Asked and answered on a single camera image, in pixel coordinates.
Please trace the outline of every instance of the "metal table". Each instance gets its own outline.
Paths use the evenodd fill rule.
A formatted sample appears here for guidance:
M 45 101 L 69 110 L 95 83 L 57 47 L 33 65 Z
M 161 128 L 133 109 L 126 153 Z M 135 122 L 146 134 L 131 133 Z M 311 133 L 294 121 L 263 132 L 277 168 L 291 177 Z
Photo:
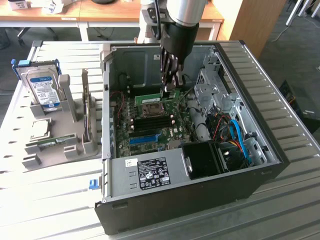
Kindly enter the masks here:
M 89 68 L 90 90 L 101 100 L 102 43 L 44 42 L 31 49 L 29 59 L 58 58 L 62 72 L 71 76 L 74 98 L 80 97 L 82 90 L 81 68 Z M 89 180 L 101 174 L 100 159 L 23 173 L 16 133 L 23 131 L 17 128 L 28 118 L 28 107 L 24 107 L 27 97 L 19 82 L 0 130 L 6 156 L 1 159 L 0 171 L 8 171 L 0 174 L 1 239 L 319 239 L 319 145 L 248 48 L 237 41 L 221 45 L 291 161 L 276 179 L 248 199 L 107 236 L 93 206 L 101 193 L 88 191 Z

